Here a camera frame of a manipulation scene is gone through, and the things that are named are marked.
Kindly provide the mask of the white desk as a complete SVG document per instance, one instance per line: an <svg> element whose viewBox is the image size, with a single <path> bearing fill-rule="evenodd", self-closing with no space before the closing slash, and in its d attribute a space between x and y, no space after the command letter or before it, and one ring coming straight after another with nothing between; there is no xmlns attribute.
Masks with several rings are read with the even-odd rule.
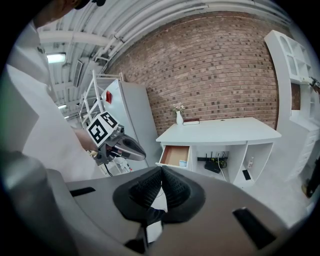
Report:
<svg viewBox="0 0 320 256"><path fill-rule="evenodd" d="M264 170L274 142L281 134L253 118L233 118L200 121L195 125L172 125L157 138L165 145L189 146L191 172L229 182L239 188L251 187ZM219 154L222 170L205 169L206 158ZM251 180L245 180L242 170L248 170Z"/></svg>

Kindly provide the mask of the white wooden drawer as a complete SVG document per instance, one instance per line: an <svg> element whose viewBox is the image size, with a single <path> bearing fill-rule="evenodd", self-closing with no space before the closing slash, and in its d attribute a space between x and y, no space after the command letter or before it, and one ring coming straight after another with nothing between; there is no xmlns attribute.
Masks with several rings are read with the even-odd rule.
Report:
<svg viewBox="0 0 320 256"><path fill-rule="evenodd" d="M180 167L179 160L188 161L187 167ZM168 167L172 170L191 171L191 150L189 146L165 145L158 162L159 167Z"/></svg>

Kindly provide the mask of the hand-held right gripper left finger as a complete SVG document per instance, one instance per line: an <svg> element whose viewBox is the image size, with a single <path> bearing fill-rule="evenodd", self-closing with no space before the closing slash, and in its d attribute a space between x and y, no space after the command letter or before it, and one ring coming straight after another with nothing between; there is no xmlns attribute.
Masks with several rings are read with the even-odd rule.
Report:
<svg viewBox="0 0 320 256"><path fill-rule="evenodd" d="M134 222L158 222L161 209L152 207L162 187L162 168L154 167L117 187L112 199L122 216Z"/></svg>

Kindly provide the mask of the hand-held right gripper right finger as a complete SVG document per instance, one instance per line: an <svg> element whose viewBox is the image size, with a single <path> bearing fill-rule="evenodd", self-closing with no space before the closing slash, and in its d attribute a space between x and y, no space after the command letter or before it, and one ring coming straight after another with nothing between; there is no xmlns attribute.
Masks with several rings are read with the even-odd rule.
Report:
<svg viewBox="0 0 320 256"><path fill-rule="evenodd" d="M161 168L161 188L167 204L167 213L161 218L163 224L188 222L206 201L205 191L198 183L166 166Z"/></svg>

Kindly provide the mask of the person's left forearm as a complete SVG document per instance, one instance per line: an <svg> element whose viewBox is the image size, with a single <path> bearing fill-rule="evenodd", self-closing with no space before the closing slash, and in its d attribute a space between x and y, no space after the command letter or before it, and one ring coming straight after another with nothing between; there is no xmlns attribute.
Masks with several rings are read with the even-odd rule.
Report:
<svg viewBox="0 0 320 256"><path fill-rule="evenodd" d="M73 132L75 133L76 137L78 138L81 146L83 147L84 150L86 151L98 151L98 148L94 141L91 139L89 134L87 133L86 130L84 129L78 129L72 127Z"/></svg>

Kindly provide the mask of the white metal rack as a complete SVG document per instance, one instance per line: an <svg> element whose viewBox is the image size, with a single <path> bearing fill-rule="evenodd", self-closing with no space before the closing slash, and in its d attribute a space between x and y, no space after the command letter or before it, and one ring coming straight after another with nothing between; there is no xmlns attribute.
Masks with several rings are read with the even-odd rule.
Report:
<svg viewBox="0 0 320 256"><path fill-rule="evenodd" d="M124 81L123 73L105 74L92 71L91 81L80 98L79 120L83 129L86 129L91 121L105 111L106 91L115 80Z"/></svg>

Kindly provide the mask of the person's white T-shirt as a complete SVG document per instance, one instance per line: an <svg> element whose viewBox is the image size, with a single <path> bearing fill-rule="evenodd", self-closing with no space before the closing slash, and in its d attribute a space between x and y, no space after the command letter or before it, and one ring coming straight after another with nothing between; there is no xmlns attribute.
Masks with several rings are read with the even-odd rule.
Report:
<svg viewBox="0 0 320 256"><path fill-rule="evenodd" d="M33 22L13 45L1 81L3 149L39 160L66 182L104 177L55 104L48 60Z"/></svg>

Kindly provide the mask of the ceiling light panel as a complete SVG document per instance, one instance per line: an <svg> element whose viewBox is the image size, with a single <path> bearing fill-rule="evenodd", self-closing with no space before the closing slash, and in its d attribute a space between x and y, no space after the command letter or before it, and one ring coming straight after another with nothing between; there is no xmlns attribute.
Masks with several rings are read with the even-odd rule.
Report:
<svg viewBox="0 0 320 256"><path fill-rule="evenodd" d="M64 63L66 61L65 52L49 53L46 57L49 64Z"/></svg>

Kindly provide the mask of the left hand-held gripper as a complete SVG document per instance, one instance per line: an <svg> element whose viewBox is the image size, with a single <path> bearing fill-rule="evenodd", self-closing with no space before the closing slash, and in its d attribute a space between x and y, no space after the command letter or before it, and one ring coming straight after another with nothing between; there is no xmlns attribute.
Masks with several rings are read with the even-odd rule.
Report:
<svg viewBox="0 0 320 256"><path fill-rule="evenodd" d="M98 114L86 128L86 131L97 147L95 159L99 163L108 164L115 157L133 161L143 161L146 157L141 145L132 137L124 136L124 127L108 111ZM116 144L121 138L122 144L130 151L116 149Z"/></svg>

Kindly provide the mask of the black router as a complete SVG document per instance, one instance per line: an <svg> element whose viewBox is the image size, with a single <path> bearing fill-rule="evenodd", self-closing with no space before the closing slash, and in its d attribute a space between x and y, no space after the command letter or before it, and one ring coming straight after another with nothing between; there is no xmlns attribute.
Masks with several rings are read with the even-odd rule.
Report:
<svg viewBox="0 0 320 256"><path fill-rule="evenodd" d="M222 170L222 163L219 156L220 154L218 153L216 157L213 157L213 152L211 152L211 157L205 158L204 168L208 171L219 174Z"/></svg>

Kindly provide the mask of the white bookcase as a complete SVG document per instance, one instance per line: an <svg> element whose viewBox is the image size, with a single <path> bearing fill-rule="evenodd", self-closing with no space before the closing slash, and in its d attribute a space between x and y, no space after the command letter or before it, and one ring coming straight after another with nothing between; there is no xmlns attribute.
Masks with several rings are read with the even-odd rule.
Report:
<svg viewBox="0 0 320 256"><path fill-rule="evenodd" d="M288 181L303 171L320 139L320 124L315 120L319 103L311 86L313 71L306 48L276 30L264 41L278 85L276 130L281 137L274 145L274 164L281 179Z"/></svg>

